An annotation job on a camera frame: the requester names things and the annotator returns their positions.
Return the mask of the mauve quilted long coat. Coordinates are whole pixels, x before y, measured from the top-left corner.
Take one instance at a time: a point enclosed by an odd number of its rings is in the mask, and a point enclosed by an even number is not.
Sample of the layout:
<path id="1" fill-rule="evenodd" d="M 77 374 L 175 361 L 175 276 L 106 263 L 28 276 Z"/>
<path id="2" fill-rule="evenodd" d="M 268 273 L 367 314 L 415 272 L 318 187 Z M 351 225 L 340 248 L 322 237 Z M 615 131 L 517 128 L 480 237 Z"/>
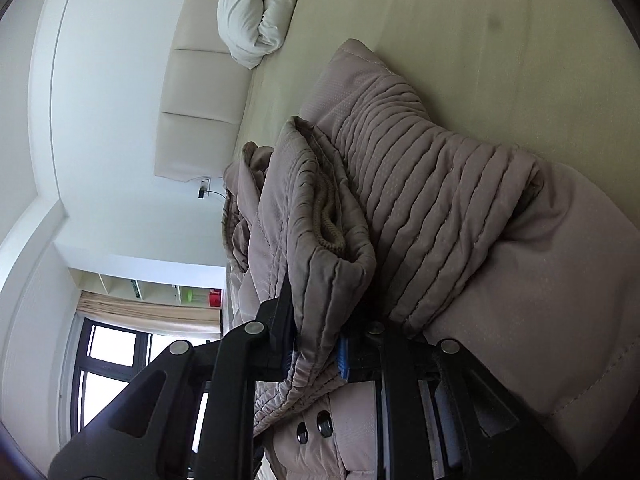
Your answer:
<path id="1" fill-rule="evenodd" d="M 346 41 L 275 146 L 224 174 L 238 320 L 293 289 L 302 342 L 257 387 L 254 429 L 279 479 L 369 479 L 368 386 L 337 335 L 385 324 L 457 339 L 579 469 L 639 391 L 639 232 L 574 169 L 430 121 L 419 97 Z"/>

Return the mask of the black framed window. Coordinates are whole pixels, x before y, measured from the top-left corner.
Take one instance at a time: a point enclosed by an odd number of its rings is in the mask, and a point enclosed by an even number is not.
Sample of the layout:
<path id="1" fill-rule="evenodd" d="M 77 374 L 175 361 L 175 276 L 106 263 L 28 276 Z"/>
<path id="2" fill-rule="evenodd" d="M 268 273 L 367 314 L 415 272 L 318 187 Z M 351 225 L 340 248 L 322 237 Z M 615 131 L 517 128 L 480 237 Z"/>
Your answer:
<path id="1" fill-rule="evenodd" d="M 75 353 L 70 392 L 70 435 L 78 434 L 134 376 L 176 340 L 192 346 L 212 338 L 138 332 L 85 318 Z"/>

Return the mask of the beige curtain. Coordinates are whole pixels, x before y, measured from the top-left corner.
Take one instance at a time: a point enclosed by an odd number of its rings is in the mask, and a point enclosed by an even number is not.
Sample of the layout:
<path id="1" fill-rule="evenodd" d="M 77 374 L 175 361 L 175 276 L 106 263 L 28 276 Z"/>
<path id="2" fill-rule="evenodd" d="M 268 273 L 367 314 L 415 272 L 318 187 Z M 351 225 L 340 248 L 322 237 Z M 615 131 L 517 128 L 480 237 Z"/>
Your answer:
<path id="1" fill-rule="evenodd" d="M 91 321 L 143 333 L 203 338 L 221 335 L 220 312 L 211 308 L 150 304 L 82 292 L 76 312 Z"/>

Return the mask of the green container on shelf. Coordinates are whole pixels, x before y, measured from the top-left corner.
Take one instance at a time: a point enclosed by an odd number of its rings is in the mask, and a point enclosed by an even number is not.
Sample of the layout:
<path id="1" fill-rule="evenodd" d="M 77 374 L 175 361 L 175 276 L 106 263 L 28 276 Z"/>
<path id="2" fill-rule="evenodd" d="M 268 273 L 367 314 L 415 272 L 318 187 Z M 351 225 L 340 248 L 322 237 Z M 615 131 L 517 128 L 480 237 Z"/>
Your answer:
<path id="1" fill-rule="evenodd" d="M 189 306 L 197 306 L 197 307 L 208 306 L 209 292 L 207 289 L 198 288 L 198 287 L 180 286 L 179 290 L 180 290 L 180 300 L 183 304 L 188 304 Z"/>

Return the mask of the red box on shelf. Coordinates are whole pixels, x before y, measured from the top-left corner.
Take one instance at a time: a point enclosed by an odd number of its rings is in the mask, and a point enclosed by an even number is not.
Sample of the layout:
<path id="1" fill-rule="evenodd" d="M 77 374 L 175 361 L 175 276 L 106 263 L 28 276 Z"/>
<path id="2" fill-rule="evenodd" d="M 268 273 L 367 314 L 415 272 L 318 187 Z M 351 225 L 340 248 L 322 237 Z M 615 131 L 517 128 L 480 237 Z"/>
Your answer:
<path id="1" fill-rule="evenodd" d="M 219 288 L 212 288 L 208 291 L 208 305 L 211 308 L 219 309 L 222 303 L 222 290 Z"/>

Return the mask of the white built-in shelf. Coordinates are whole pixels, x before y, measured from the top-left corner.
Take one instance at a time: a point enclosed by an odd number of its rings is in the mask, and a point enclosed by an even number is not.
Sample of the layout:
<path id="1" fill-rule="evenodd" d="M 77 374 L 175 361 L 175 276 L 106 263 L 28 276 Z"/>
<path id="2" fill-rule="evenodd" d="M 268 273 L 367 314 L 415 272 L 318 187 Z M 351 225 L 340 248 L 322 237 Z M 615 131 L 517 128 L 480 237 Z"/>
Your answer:
<path id="1" fill-rule="evenodd" d="M 79 289 L 94 294 L 112 296 L 119 299 L 147 302 L 148 304 L 168 304 L 168 306 L 196 307 L 183 304 L 180 300 L 180 286 L 119 278 L 96 272 L 70 269 L 70 274 Z"/>

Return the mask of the beige padded headboard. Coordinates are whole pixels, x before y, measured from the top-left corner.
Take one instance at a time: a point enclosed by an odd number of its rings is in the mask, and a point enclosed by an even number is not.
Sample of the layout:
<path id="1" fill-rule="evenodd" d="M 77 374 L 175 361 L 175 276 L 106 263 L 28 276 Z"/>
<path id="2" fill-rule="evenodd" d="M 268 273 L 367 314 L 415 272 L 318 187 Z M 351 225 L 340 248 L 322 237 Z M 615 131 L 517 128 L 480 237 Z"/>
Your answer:
<path id="1" fill-rule="evenodd" d="M 154 172 L 219 178 L 233 157 L 250 71 L 218 35 L 218 0 L 184 0 L 165 70 Z"/>

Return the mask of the beige bed with bedspread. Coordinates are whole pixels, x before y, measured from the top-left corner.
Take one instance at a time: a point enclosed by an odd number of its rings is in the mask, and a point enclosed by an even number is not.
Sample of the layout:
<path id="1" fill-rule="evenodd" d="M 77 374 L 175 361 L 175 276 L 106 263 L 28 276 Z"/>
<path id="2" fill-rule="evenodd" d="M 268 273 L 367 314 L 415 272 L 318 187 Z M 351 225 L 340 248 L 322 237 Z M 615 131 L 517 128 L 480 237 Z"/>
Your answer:
<path id="1" fill-rule="evenodd" d="M 347 39 L 451 131 L 567 164 L 639 214 L 639 48 L 611 0 L 298 0 L 252 73 L 241 142 L 271 144 Z"/>

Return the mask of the folded white duvet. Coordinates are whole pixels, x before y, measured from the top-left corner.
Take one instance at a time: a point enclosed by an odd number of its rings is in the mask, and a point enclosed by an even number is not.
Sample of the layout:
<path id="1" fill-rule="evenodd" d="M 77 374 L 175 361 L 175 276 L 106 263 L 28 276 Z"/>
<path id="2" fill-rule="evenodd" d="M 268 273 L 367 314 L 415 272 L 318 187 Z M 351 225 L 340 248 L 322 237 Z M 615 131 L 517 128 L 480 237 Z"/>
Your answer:
<path id="1" fill-rule="evenodd" d="M 252 70 L 283 46 L 297 0 L 218 0 L 220 39 L 231 57 Z"/>

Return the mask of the wall power socket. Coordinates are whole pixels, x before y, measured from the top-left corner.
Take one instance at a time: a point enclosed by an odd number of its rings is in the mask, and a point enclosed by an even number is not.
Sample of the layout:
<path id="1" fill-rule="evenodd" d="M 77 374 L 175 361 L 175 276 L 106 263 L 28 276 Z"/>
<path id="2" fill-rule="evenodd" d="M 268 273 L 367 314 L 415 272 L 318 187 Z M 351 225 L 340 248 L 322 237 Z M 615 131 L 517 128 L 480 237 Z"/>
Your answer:
<path id="1" fill-rule="evenodd" d="M 210 194 L 210 179 L 203 178 L 200 183 L 200 187 L 198 188 L 198 199 L 204 200 Z"/>

